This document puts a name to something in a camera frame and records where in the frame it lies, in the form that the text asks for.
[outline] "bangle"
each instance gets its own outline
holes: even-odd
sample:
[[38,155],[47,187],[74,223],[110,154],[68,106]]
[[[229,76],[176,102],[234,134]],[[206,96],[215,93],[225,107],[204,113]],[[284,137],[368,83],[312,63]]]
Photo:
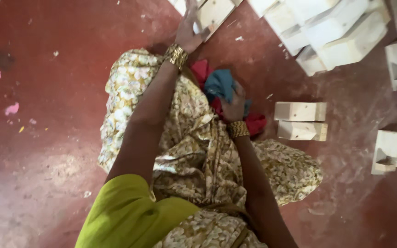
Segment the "bangle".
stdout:
[[163,61],[168,60],[173,65],[177,66],[179,70],[186,63],[188,53],[185,52],[179,45],[172,44],[165,53]]
[[240,136],[251,136],[247,129],[246,122],[235,121],[228,125],[228,133],[231,138],[237,138]]

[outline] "floor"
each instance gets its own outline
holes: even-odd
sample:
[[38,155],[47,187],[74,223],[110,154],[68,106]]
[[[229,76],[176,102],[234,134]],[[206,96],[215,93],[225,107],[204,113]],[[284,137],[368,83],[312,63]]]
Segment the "floor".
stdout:
[[[131,48],[161,53],[180,18],[166,0],[0,0],[0,248],[74,246],[105,179],[96,158],[109,69]],[[391,22],[361,62],[307,77],[245,1],[200,50],[267,116],[260,138],[276,138],[276,101],[328,102],[326,142],[281,140],[324,173],[315,192],[281,208],[301,248],[397,248],[397,171],[370,174],[377,130],[397,130],[384,53],[394,40]]]

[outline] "paint stain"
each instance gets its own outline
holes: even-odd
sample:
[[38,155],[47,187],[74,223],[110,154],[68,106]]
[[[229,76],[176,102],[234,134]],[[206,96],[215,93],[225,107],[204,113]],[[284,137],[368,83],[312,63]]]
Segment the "paint stain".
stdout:
[[8,51],[0,50],[0,69],[1,70],[10,70],[14,62],[16,61],[15,57],[10,54]]

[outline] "woman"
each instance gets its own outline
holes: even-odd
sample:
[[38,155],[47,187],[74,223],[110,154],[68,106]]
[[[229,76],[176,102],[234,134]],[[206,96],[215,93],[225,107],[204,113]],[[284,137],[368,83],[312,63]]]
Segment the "woman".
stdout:
[[312,192],[318,165],[272,140],[251,143],[240,84],[231,103],[222,99],[226,126],[193,79],[179,76],[209,35],[194,35],[196,5],[187,1],[164,58],[132,50],[113,65],[99,156],[109,173],[78,248],[297,247],[278,204]]

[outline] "red cloth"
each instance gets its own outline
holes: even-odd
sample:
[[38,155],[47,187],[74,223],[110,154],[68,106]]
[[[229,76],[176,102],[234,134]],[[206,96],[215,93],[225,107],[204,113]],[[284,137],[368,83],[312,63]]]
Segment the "red cloth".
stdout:
[[[201,90],[203,90],[206,79],[214,71],[214,69],[209,66],[209,63],[206,59],[195,62],[193,65],[191,65],[190,69],[192,73],[194,73],[194,76],[196,76]],[[215,98],[210,105],[214,108],[220,120],[224,120],[220,99]],[[249,113],[244,118],[244,121],[246,122],[247,129],[249,130],[249,133],[251,133],[251,136],[261,133],[267,123],[265,116],[258,113]]]

